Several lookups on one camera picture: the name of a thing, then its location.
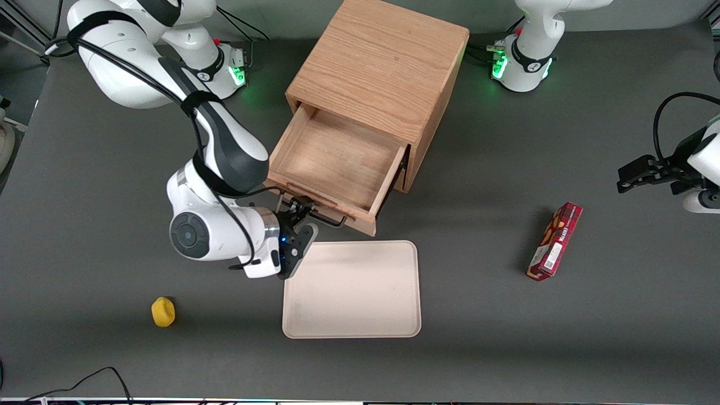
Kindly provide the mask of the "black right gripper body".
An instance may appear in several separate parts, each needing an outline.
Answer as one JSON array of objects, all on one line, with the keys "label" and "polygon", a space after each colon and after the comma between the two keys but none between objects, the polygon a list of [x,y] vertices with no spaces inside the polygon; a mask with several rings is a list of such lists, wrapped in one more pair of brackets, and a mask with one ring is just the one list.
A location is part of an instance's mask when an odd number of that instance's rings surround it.
[{"label": "black right gripper body", "polygon": [[303,214],[303,222],[296,227],[280,227],[278,254],[281,266],[299,266],[316,240],[317,226],[304,223],[307,216],[308,214]]}]

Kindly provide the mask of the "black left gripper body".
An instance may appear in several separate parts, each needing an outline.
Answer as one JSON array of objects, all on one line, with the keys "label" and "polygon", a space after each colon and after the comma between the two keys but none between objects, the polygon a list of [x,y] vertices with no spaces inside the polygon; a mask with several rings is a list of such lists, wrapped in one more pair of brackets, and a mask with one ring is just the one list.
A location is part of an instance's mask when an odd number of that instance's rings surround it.
[{"label": "black left gripper body", "polygon": [[655,152],[658,160],[663,164],[671,165],[677,174],[678,181],[671,182],[670,190],[673,195],[680,195],[694,188],[700,188],[704,184],[702,175],[687,162],[687,159],[695,152],[704,138],[707,127],[702,127],[677,144],[674,153],[664,156],[659,146],[659,133],[655,129]]}]

